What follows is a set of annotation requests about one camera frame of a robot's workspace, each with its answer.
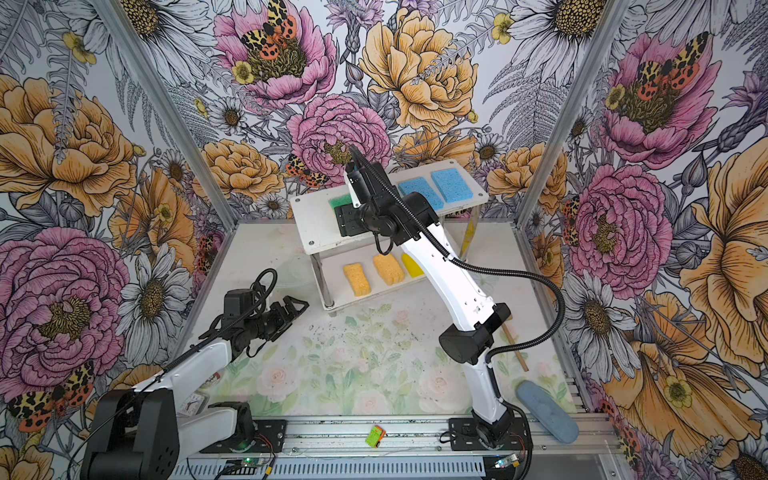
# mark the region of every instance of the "yellow sponge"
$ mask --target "yellow sponge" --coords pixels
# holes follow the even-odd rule
[[[373,257],[373,266],[387,285],[391,286],[406,279],[406,275],[393,255],[376,255]]]
[[[371,293],[371,286],[368,284],[366,275],[362,272],[362,265],[353,263],[344,266],[344,276],[349,281],[355,296],[363,296]]]
[[[411,278],[416,278],[417,276],[424,275],[424,270],[419,266],[416,261],[409,257],[407,253],[404,253],[402,255],[402,264],[406,266],[406,270],[408,270],[408,275],[411,276]]]

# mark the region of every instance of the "yellow object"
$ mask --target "yellow object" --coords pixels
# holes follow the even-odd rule
[[[349,281],[355,296],[363,296],[371,293],[371,286],[368,284],[366,275],[362,272],[362,265],[353,263],[344,266],[344,276]]]
[[[384,283],[389,286],[406,279],[406,275],[393,255],[376,255],[373,257],[373,266],[376,267],[376,271],[379,272]]]
[[[410,275],[412,278],[416,278],[417,276],[424,275],[424,270],[419,266],[416,261],[409,257],[407,253],[404,253],[402,255],[402,264],[406,266],[406,270],[408,270],[408,275]]]

